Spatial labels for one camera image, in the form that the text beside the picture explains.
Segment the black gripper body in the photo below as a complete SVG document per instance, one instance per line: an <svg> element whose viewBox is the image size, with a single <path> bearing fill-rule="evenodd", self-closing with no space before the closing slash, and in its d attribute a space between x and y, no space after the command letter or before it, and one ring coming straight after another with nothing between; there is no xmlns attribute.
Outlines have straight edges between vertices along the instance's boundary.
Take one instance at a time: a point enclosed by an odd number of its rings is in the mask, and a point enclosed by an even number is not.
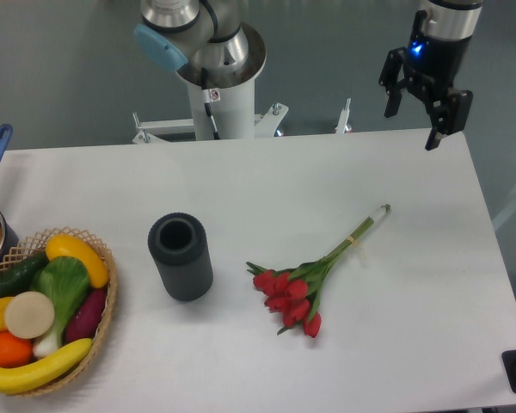
<svg viewBox="0 0 516 413"><path fill-rule="evenodd" d="M482 11L481 1L422 1L405 52L415 82L430 85L438 101L453 85Z"/></svg>

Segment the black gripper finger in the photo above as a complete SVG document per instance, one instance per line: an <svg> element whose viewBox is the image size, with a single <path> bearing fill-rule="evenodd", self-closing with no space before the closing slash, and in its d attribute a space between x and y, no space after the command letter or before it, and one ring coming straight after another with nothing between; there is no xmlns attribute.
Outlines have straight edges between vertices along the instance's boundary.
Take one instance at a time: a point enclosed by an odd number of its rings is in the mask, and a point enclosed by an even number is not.
<svg viewBox="0 0 516 413"><path fill-rule="evenodd" d="M388 52L378 80L387 95L385 118L397 115L402 100L402 90L408 87L412 73L407 47L399 47Z"/></svg>
<svg viewBox="0 0 516 413"><path fill-rule="evenodd" d="M464 130L473 97L470 90L452 90L444 99L427 107L432 126L425 145L427 151L437 149L443 138Z"/></svg>

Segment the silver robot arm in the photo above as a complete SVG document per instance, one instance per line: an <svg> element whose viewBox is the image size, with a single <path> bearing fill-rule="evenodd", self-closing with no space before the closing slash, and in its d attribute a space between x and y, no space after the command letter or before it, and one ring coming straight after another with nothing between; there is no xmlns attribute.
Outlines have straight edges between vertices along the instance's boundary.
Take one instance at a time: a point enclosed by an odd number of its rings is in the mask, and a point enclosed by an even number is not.
<svg viewBox="0 0 516 413"><path fill-rule="evenodd" d="M479 15L479 1L424 1L415 12L408 44L391 50L379 83L386 117L397 114L410 94L425 107L431 122L426 148L463 131L473 95L457 89L458 73ZM186 84L192 118L140 122L138 137L193 130L199 140L273 137L287 114L276 103L255 112L255 80L266 62L262 37L240 17L233 1L143 1L134 37L155 65Z"/></svg>

